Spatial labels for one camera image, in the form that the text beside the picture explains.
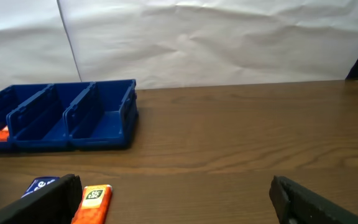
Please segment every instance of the wooden table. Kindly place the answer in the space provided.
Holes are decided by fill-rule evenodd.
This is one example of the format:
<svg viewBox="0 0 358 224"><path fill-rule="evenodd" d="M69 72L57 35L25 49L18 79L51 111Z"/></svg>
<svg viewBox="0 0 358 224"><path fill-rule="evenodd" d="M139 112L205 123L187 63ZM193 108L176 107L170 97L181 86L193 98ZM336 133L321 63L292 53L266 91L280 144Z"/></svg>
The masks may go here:
<svg viewBox="0 0 358 224"><path fill-rule="evenodd" d="M278 223L285 175L358 214L358 84L138 90L126 151L0 155L0 208L35 177L115 189L106 223Z"/></svg>

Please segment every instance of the wooden tabletop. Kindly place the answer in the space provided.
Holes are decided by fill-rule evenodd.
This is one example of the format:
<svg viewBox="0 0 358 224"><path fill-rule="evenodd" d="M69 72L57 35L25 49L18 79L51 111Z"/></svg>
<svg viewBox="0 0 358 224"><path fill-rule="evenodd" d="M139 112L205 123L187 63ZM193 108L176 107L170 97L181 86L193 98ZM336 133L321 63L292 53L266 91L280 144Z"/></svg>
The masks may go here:
<svg viewBox="0 0 358 224"><path fill-rule="evenodd" d="M126 151L0 155L0 208L35 177L111 184L106 223L278 223L285 175L358 214L358 83L138 90Z"/></svg>

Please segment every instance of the orange packet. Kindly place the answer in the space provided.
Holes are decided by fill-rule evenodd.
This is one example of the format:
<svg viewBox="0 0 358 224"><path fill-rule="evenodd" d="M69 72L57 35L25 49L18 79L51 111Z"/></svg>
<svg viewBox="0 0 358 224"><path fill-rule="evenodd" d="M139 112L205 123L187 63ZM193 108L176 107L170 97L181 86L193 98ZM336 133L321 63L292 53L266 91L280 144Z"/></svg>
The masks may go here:
<svg viewBox="0 0 358 224"><path fill-rule="evenodd" d="M5 126L5 128L2 128L0 130L0 142L7 141L8 137L9 137L9 130L8 130L7 126Z"/></svg>
<svg viewBox="0 0 358 224"><path fill-rule="evenodd" d="M86 186L71 224L103 224L112 196L110 185Z"/></svg>

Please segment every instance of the white paper sheet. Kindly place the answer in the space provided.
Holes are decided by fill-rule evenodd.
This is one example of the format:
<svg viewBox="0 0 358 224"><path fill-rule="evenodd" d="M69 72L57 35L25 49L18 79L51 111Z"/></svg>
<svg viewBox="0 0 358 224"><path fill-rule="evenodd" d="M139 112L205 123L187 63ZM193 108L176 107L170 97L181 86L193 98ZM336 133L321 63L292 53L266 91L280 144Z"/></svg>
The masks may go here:
<svg viewBox="0 0 358 224"><path fill-rule="evenodd" d="M139 88L344 79L358 0L60 0L83 80Z"/></svg>
<svg viewBox="0 0 358 224"><path fill-rule="evenodd" d="M57 2L0 0L0 90L79 80Z"/></svg>

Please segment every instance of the blue package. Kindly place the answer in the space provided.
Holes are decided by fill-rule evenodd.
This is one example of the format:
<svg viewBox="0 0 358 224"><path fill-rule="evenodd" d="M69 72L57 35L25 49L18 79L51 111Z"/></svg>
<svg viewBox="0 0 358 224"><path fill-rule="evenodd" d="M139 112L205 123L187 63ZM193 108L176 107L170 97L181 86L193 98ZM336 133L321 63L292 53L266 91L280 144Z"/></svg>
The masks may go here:
<svg viewBox="0 0 358 224"><path fill-rule="evenodd" d="M58 180L60 177L37 177L35 178L30 187L24 192L24 196L31 194L32 192L35 192L38 189L41 189L42 187L45 187L46 185L53 183L54 181Z"/></svg>

